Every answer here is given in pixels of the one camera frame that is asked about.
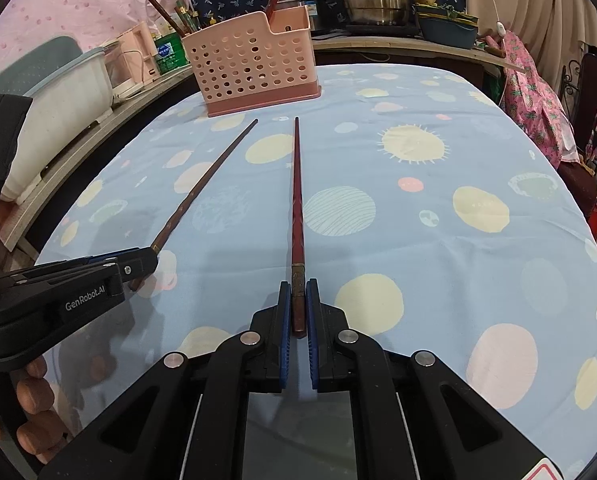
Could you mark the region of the person's left hand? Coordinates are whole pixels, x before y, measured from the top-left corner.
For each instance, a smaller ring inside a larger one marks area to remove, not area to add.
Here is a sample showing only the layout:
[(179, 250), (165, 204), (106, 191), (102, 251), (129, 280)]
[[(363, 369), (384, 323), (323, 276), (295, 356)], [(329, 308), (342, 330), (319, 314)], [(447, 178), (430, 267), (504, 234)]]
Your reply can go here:
[(22, 370), (14, 370), (7, 377), (7, 392), (13, 393), (25, 413), (23, 422), (15, 431), (22, 449), (47, 465), (72, 438), (71, 430), (54, 410), (56, 398), (46, 379), (48, 366), (38, 356)]

